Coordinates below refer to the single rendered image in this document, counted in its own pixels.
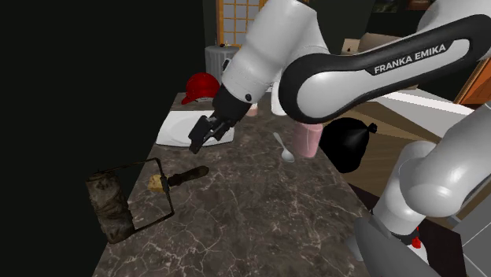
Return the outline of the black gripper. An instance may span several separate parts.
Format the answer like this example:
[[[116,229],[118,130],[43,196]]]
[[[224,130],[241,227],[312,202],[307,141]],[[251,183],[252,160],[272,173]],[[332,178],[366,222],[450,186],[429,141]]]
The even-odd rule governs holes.
[[[222,84],[212,101],[214,117],[201,116],[198,119],[188,135],[189,150],[196,154],[206,141],[214,139],[219,142],[245,116],[251,105],[237,99]]]

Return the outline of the white square plate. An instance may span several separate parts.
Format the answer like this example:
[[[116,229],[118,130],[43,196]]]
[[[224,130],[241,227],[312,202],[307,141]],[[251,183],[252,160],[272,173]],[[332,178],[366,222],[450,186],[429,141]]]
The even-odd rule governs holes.
[[[158,133],[156,144],[162,146],[189,147],[188,135],[198,119],[211,116],[212,110],[170,111]]]

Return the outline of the red cap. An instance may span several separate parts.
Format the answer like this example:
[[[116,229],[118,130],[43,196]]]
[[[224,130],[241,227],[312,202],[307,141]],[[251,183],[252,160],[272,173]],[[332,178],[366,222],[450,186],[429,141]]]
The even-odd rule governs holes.
[[[213,100],[219,88],[220,84],[213,75],[206,72],[196,73],[186,83],[186,96],[181,104]]]

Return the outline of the grey ribbed bin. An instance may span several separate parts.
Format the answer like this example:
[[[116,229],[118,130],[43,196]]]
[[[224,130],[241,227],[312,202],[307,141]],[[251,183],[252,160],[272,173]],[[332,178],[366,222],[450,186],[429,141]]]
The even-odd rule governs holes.
[[[231,59],[238,51],[239,48],[236,46],[207,46],[205,48],[206,72],[221,83],[224,61],[227,58]]]

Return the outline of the yellow sponge piece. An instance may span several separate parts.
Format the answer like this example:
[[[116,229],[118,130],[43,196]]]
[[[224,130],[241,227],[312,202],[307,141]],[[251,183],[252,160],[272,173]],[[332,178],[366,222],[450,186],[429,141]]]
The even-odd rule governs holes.
[[[152,175],[150,177],[148,186],[148,190],[158,192],[158,193],[164,193],[163,185],[161,182],[161,175]]]

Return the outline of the white mug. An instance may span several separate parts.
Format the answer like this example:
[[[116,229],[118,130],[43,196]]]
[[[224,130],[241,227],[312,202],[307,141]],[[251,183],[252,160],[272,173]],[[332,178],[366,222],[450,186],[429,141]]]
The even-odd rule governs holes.
[[[286,112],[283,110],[279,102],[279,81],[276,81],[272,85],[271,89],[271,112],[276,116],[285,116]]]

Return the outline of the silver spoon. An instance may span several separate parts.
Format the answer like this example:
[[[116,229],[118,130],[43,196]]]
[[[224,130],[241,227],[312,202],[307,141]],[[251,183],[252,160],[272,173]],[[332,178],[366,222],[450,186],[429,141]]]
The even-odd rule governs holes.
[[[277,132],[274,132],[273,133],[275,139],[277,140],[277,142],[280,144],[280,146],[282,147],[282,153],[281,153],[281,158],[285,161],[285,162],[289,162],[289,163],[293,163],[295,162],[295,158],[294,158],[294,155],[285,147],[280,135],[277,133]]]

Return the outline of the wooden lattice window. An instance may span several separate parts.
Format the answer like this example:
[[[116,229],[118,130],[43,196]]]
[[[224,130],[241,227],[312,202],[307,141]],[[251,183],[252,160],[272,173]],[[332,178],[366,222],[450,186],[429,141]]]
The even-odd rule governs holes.
[[[215,0],[216,44],[241,47],[268,0]]]

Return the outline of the dirty paint roller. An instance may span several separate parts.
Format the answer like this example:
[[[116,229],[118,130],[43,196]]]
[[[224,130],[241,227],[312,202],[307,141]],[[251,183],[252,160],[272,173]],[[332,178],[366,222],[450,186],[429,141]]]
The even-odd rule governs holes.
[[[173,217],[175,215],[175,209],[170,195],[171,188],[194,179],[199,179],[209,173],[209,168],[202,165],[167,177],[164,174],[159,158],[153,157],[140,161],[139,163],[146,164],[149,162],[157,164],[159,174],[154,183],[166,197],[170,212],[140,228],[135,228],[133,216],[127,203],[127,197],[125,197],[121,189],[120,179],[116,173],[121,169],[136,166],[136,162],[95,172],[86,180],[90,203],[101,225],[102,232],[110,244],[122,242],[137,232]]]

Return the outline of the black rubbish bag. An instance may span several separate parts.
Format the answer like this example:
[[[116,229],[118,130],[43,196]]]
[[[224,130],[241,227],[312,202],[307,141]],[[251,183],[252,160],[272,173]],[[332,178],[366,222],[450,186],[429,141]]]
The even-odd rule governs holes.
[[[332,120],[323,128],[319,148],[340,173],[357,170],[365,154],[370,133],[376,133],[375,123],[342,117]]]

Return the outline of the tan cardboard box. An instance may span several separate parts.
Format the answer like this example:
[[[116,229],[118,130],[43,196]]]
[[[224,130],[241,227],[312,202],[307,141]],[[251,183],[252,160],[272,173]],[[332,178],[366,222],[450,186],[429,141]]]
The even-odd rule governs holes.
[[[378,60],[383,57],[409,54],[413,50],[416,50],[416,45],[409,37],[367,32],[360,39],[345,39],[341,48],[341,55],[358,58],[373,57]]]

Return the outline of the white low table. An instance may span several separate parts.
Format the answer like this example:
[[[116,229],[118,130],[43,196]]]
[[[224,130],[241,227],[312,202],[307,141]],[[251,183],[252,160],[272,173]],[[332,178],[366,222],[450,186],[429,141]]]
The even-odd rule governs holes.
[[[474,112],[466,106],[454,104],[420,89],[399,90],[372,101],[384,105],[438,137],[443,137],[450,127]]]

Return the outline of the orange wooden cabinet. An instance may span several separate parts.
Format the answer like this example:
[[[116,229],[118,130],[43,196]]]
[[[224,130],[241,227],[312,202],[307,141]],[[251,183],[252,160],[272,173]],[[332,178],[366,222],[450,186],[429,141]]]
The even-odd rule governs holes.
[[[491,58],[479,62],[454,103],[474,109],[487,101],[491,101]]]

